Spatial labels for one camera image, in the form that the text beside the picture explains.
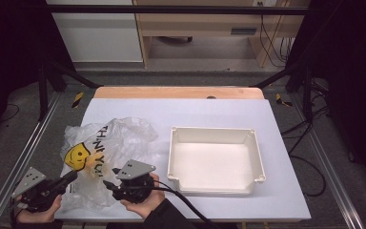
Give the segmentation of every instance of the white cabinet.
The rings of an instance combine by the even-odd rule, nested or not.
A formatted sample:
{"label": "white cabinet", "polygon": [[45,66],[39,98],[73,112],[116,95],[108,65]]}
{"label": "white cabinet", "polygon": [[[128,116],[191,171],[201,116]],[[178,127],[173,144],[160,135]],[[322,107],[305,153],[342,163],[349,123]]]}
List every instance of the white cabinet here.
{"label": "white cabinet", "polygon": [[[131,5],[129,0],[47,0],[47,4]],[[53,13],[73,62],[142,62],[133,13]]]}

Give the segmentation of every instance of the yellow smiley face logo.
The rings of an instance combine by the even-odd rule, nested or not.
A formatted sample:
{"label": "yellow smiley face logo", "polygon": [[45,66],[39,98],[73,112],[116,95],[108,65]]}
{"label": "yellow smiley face logo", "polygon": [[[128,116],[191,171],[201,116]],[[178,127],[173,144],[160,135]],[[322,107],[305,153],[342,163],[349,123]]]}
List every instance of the yellow smiley face logo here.
{"label": "yellow smiley face logo", "polygon": [[86,158],[91,154],[84,143],[79,143],[68,150],[65,155],[65,163],[74,171],[81,171],[85,168]]}

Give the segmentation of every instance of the cabinet door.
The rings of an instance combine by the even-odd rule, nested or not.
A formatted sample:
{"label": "cabinet door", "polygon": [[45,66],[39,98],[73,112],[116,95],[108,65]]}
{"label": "cabinet door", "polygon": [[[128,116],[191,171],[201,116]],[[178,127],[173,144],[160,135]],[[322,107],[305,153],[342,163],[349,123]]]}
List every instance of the cabinet door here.
{"label": "cabinet door", "polygon": [[[249,7],[253,0],[136,0],[137,5]],[[143,36],[230,36],[232,28],[256,29],[256,15],[139,14]]]}
{"label": "cabinet door", "polygon": [[[47,0],[48,4],[131,5],[129,0]],[[133,13],[53,13],[73,62],[142,62]]]}

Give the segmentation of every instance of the aluminum frame rail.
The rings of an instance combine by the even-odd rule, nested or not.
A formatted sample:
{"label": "aluminum frame rail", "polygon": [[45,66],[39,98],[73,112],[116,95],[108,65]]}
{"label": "aluminum frame rail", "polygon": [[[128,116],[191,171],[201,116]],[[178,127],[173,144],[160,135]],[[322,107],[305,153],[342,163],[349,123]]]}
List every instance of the aluminum frame rail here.
{"label": "aluminum frame rail", "polygon": [[13,190],[15,183],[19,180],[20,177],[24,175],[26,172],[26,166],[29,163],[31,156],[34,153],[35,148],[38,145],[38,142],[41,139],[44,131],[46,130],[51,117],[58,105],[58,101],[61,97],[61,93],[54,93],[53,98],[51,99],[49,105],[49,111],[47,112],[46,116],[42,121],[39,121],[34,128],[33,133],[31,134],[28,143],[26,144],[25,148],[23,149],[20,157],[17,159],[16,163],[14,164],[8,178],[6,179],[4,185],[0,190],[0,217],[4,210],[6,209],[8,202],[10,200],[10,195]]}
{"label": "aluminum frame rail", "polygon": [[65,13],[187,13],[187,14],[255,14],[310,15],[331,11],[301,7],[219,7],[219,6],[125,6],[125,5],[21,5],[26,10]]}
{"label": "aluminum frame rail", "polygon": [[[300,116],[300,119],[304,121],[305,116],[303,115],[301,106],[302,99],[298,94],[290,94],[290,97],[294,102],[295,108]],[[322,168],[322,172],[328,181],[328,185],[331,188],[331,191],[335,197],[340,212],[347,223],[347,226],[350,229],[363,229],[364,225],[358,215],[358,212],[356,211],[355,206],[353,205],[349,195],[347,194],[347,191],[344,188],[343,183],[340,180],[340,177],[337,175],[334,166],[332,165],[330,159],[326,155],[325,150],[323,149],[323,146],[320,143],[319,138],[317,137],[314,129],[310,131],[308,136],[314,148],[316,159]]]}

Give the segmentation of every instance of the metal frame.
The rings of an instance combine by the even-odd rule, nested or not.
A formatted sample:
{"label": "metal frame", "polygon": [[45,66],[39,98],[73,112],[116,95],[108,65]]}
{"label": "metal frame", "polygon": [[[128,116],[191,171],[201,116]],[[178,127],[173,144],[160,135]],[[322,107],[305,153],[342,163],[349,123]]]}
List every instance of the metal frame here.
{"label": "metal frame", "polygon": [[2,186],[2,189],[0,191],[0,217],[2,213],[4,212],[5,208],[7,207],[7,204],[10,200],[10,195],[13,192],[13,187],[15,183],[19,180],[22,175],[26,172],[27,164],[29,163],[31,156],[34,153],[35,148],[37,147],[38,142],[41,139],[41,136],[43,135],[44,131],[46,130],[52,114],[55,111],[55,108],[58,104],[58,101],[61,97],[61,93],[54,93],[53,98],[51,99],[49,110],[47,112],[47,115],[44,117],[43,120],[39,121],[34,128],[33,133],[31,134],[31,137],[29,138],[28,143],[26,144],[25,148],[23,149],[22,153],[20,154],[20,157],[17,159],[16,163],[13,166],[13,169],[11,170],[7,180],[5,181],[4,185]]}
{"label": "metal frame", "polygon": [[[205,6],[196,6],[196,7],[188,7],[188,6],[96,6],[96,5],[48,5],[48,6],[28,6],[19,4],[16,2],[15,4],[19,4],[17,7],[24,8],[24,10],[49,10],[50,12],[67,12],[67,13],[190,13],[190,14],[259,14],[259,15],[312,15],[323,12],[328,12],[329,10],[332,12],[331,17],[335,13],[336,9],[340,6],[341,2],[335,7],[334,10],[331,9],[309,9],[309,8],[260,8],[260,7],[205,7]],[[22,23],[21,15],[15,14],[11,16],[11,18],[17,19],[17,22],[20,22],[19,25],[25,26]],[[307,49],[301,55],[301,60],[294,63],[292,66],[287,66],[286,69],[280,73],[277,73],[270,77],[269,79],[255,85],[252,87],[264,88],[281,77],[293,73],[295,70],[299,68],[305,68],[305,59],[308,57],[311,47],[314,45],[314,42],[319,38],[321,31],[325,28],[325,25],[329,22],[330,18],[323,24],[322,28],[319,29],[317,35],[314,39],[309,43]],[[29,142],[25,146],[21,156],[18,158],[16,164],[14,165],[10,176],[5,182],[4,186],[0,191],[0,216],[2,215],[6,204],[9,201],[11,190],[14,186],[15,181],[20,178],[21,174],[24,173],[26,169],[26,165],[31,159],[31,156],[34,152],[36,145],[38,144],[41,135],[44,133],[45,128],[51,120],[51,116],[56,108],[57,102],[59,100],[60,94],[55,94],[51,104],[48,105],[47,102],[47,79],[51,77],[51,68],[55,68],[56,70],[68,74],[69,76],[77,79],[83,84],[89,87],[98,87],[100,85],[96,85],[91,83],[89,80],[86,80],[82,76],[74,73],[71,70],[61,66],[60,63],[53,63],[48,57],[44,54],[44,50],[42,50],[42,46],[36,41],[36,35],[33,34],[30,30],[24,29],[28,31],[27,37],[31,42],[29,43],[36,56],[41,61],[42,71],[40,73],[40,106],[41,106],[41,115],[40,121],[38,122],[33,134],[30,137]],[[55,79],[56,85],[63,85],[63,79]],[[350,198],[347,195],[347,192],[344,190],[343,185],[341,184],[340,179],[338,178],[332,164],[329,159],[326,157],[326,154],[323,151],[320,142],[317,139],[317,136],[314,132],[311,134],[311,141],[316,147],[316,157],[319,160],[320,165],[324,169],[326,176],[329,179],[329,185],[334,193],[337,204],[340,207],[340,210],[345,218],[349,228],[363,228],[362,222],[356,212],[356,209],[353,206]]]}

